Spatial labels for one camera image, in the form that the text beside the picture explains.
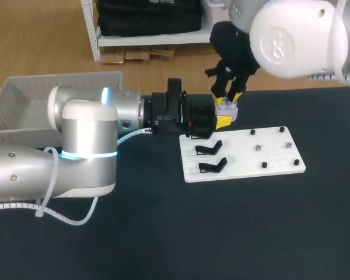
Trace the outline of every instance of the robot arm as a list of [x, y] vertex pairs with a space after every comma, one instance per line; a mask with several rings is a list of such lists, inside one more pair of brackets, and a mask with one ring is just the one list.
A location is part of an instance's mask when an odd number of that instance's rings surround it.
[[[113, 106], [72, 100], [61, 119], [63, 149], [51, 197], [99, 197], [116, 184], [118, 114]], [[24, 146], [0, 145], [0, 202], [45, 197], [54, 159]]]
[[270, 74], [348, 81], [350, 0], [235, 0], [229, 15], [250, 34], [254, 58]]

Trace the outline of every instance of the white pegboard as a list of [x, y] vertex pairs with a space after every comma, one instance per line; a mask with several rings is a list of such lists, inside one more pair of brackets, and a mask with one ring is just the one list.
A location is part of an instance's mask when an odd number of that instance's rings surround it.
[[[181, 159], [184, 179], [188, 183], [202, 181], [230, 180], [249, 177], [274, 176], [303, 173], [306, 166], [288, 128], [280, 127], [251, 129], [241, 131], [216, 132], [209, 140], [191, 139], [180, 136]], [[215, 156], [197, 155], [195, 147], [213, 148], [222, 140], [223, 146]], [[221, 159], [227, 158], [228, 164], [219, 173], [200, 173], [199, 163], [217, 165]]]

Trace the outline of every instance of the wooden floor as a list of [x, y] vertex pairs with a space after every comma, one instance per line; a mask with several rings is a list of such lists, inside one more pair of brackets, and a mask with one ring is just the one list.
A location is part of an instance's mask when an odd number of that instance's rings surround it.
[[[119, 70], [128, 90], [160, 92], [166, 89], [167, 78], [182, 78], [188, 93], [208, 93], [214, 80], [204, 69], [218, 59], [210, 48], [193, 47], [170, 62], [100, 65], [93, 61], [79, 0], [0, 0], [0, 87], [9, 76]], [[260, 71], [248, 86], [265, 90], [339, 85], [283, 80]]]

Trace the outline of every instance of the black mat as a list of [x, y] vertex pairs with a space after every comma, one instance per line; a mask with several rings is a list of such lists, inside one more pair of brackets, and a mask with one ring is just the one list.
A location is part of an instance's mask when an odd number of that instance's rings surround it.
[[0, 211], [0, 279], [350, 280], [350, 88], [242, 97], [235, 129], [281, 125], [303, 174], [186, 184], [177, 135], [127, 141], [86, 226]]

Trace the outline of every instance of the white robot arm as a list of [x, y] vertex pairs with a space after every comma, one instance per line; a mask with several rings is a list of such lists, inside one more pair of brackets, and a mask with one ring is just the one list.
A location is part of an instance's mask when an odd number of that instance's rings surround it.
[[350, 82], [350, 0], [234, 0], [229, 15], [268, 73]]

